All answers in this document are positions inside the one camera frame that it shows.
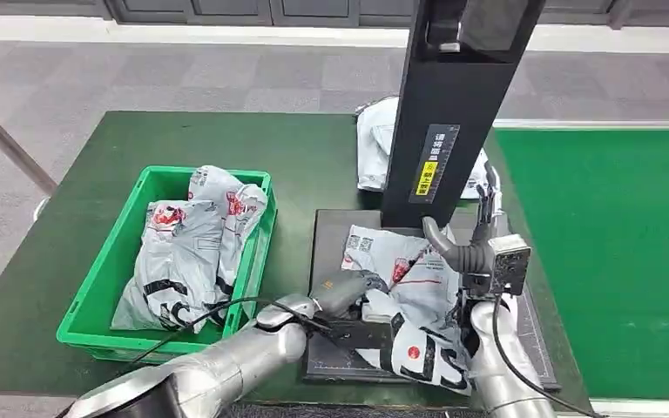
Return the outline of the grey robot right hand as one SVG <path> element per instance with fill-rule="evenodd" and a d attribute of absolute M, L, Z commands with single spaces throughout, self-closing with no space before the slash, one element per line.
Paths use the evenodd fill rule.
<path fill-rule="evenodd" d="M 479 205 L 477 221 L 468 245 L 456 245 L 441 233 L 436 221 L 422 217 L 424 237 L 431 246 L 445 259 L 450 268 L 462 274 L 487 274 L 491 269 L 490 256 L 487 254 L 491 224 L 496 212 L 497 175 L 489 161 L 483 164 L 486 173 L 486 186 L 477 185 Z"/>

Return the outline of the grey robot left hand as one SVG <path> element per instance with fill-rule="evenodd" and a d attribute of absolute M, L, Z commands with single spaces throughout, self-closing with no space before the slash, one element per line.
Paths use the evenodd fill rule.
<path fill-rule="evenodd" d="M 385 293 L 388 285 L 369 270 L 340 270 L 313 287 L 309 297 L 325 315 L 346 318 L 350 307 L 372 289 Z"/>

